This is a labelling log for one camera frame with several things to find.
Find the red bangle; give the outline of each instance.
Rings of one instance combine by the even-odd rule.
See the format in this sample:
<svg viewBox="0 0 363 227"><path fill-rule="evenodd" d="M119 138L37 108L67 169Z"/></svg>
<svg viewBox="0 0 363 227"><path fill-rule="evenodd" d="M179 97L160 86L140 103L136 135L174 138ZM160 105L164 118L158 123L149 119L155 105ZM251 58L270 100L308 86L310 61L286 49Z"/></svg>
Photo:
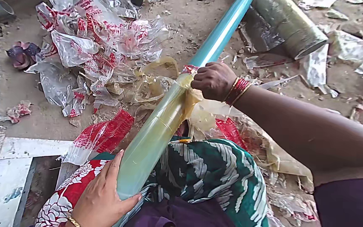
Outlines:
<svg viewBox="0 0 363 227"><path fill-rule="evenodd" d="M251 83L248 80L239 78L236 85L230 91L228 97L226 97L226 104L232 106L250 86Z"/></svg>

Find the concrete floor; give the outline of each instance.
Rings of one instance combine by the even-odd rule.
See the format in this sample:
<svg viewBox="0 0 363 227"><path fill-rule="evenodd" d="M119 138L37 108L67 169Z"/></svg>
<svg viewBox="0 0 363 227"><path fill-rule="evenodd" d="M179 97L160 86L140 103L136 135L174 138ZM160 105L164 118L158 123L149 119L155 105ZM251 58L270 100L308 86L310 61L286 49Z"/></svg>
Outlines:
<svg viewBox="0 0 363 227"><path fill-rule="evenodd" d="M14 8L17 18L9 22L7 26L3 26L4 35L1 40L0 51L0 113L3 114L7 107L12 107L21 100L30 100L34 104L32 114L21 118L19 123L2 123L2 125L7 126L7 136L73 140L85 127L93 123L92 106L88 106L79 117L81 126L78 128L74 127L69 124L68 118L62 115L61 108L49 104L43 92L38 90L37 83L39 77L37 75L18 71L11 66L3 50L10 49L11 45L19 40L41 44L42 37L46 32L40 28L34 9L34 6L41 2L40 0L10 0L7 2ZM148 1L145 1L140 13L142 18L154 18L156 15L161 15L165 23L169 24L169 28L172 29L177 30L179 26L183 26L178 34L172 35L169 40L162 44L163 55L172 56L178 61L179 66L182 67L194 55L194 51L190 49L194 46L192 42L203 43L232 2L233 0L214 0L206 4L204 1L197 0L164 0L153 5L150 9ZM324 13L327 11L326 9L313 9L306 13L316 24L347 24L358 20L356 21L358 27L363 30L363 4L352 5L344 0L338 0L333 8L347 14L351 20L343 22L328 19L324 16ZM164 10L168 10L171 14L163 14ZM235 32L225 48L225 52L231 55L225 62L231 64L233 56L243 46L244 44L238 32ZM233 70L237 75L247 75L248 73L242 59L239 59L234 64ZM267 70L277 73L288 72L291 76L299 73L296 63L270 67ZM294 98L299 98L299 95L302 94L305 96L305 98L302 98L304 101L338 110L343 115L348 115L355 104L355 97L357 95L363 96L363 78L353 72L353 67L341 63L327 69L327 81L329 85L334 85L343 92L338 98L332 99L329 95L322 95L324 100L320 101L319 97L321 96L315 93L314 90L307 88L299 78L290 81L278 92ZM113 112L112 107L106 107L105 109ZM53 166L55 163L54 160L50 160L50 163L45 164L45 166ZM26 224L31 222L32 220L29 219L26 221ZM305 224L303 226L313 225L317 226L317 223Z"/></svg>

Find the bangle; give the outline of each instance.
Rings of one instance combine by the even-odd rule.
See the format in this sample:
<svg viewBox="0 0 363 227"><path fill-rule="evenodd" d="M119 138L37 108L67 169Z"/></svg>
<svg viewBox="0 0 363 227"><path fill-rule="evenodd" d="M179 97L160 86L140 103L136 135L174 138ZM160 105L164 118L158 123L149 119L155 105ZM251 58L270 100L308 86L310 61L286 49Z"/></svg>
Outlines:
<svg viewBox="0 0 363 227"><path fill-rule="evenodd" d="M239 80L239 77L237 77L237 78L236 78L236 80L235 80L235 82L233 83L233 85L232 85L231 89L229 90L228 94L225 96L225 98L224 98L223 102L225 102L225 101L226 101L226 99L229 97L229 95L231 94L231 92L232 92L233 88L234 88L234 87L236 86L236 84L238 83L238 80Z"/></svg>
<svg viewBox="0 0 363 227"><path fill-rule="evenodd" d="M232 87L229 95L226 97L226 104L233 106L235 102L247 91L252 84L243 78L240 78Z"/></svg>
<svg viewBox="0 0 363 227"><path fill-rule="evenodd" d="M75 227L81 227L75 219L73 219L71 216L68 217L68 220L75 225Z"/></svg>

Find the gold bangle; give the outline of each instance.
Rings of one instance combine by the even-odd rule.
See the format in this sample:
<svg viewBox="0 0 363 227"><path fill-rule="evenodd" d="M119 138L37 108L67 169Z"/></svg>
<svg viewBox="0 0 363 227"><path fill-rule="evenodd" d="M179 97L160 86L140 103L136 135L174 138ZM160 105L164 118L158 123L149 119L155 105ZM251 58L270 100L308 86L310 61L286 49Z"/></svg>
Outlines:
<svg viewBox="0 0 363 227"><path fill-rule="evenodd" d="M247 89L249 89L249 87L252 85L252 83L249 83L249 85L247 85L247 87L243 90L242 93L240 93L238 95L238 97L236 97L236 99L231 103L230 106L233 106L235 104L235 102L247 91Z"/></svg>
<svg viewBox="0 0 363 227"><path fill-rule="evenodd" d="M68 217L68 220L75 225L75 227L81 227L75 219L73 219L71 216Z"/></svg>
<svg viewBox="0 0 363 227"><path fill-rule="evenodd" d="M239 77L237 77L237 78L236 78L236 80L235 80L235 82L234 82L233 86L231 87L231 89L229 90L228 94L226 95L226 97L224 98L224 100L223 100L222 102L225 102L225 101L228 99L228 97L229 97L229 95L231 94L231 92L232 92L233 88L234 88L234 87L236 86L236 84L238 83L238 80L239 80Z"/></svg>

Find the purple fabric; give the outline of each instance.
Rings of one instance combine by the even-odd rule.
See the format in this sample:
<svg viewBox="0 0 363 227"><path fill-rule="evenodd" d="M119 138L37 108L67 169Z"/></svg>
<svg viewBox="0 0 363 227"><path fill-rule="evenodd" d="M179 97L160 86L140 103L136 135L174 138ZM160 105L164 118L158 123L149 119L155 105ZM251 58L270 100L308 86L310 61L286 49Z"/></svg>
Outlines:
<svg viewBox="0 0 363 227"><path fill-rule="evenodd" d="M233 222L215 199L189 204L179 197L145 203L125 227L233 227Z"/></svg>
<svg viewBox="0 0 363 227"><path fill-rule="evenodd" d="M363 179L322 184L314 196L323 227L363 226Z"/></svg>

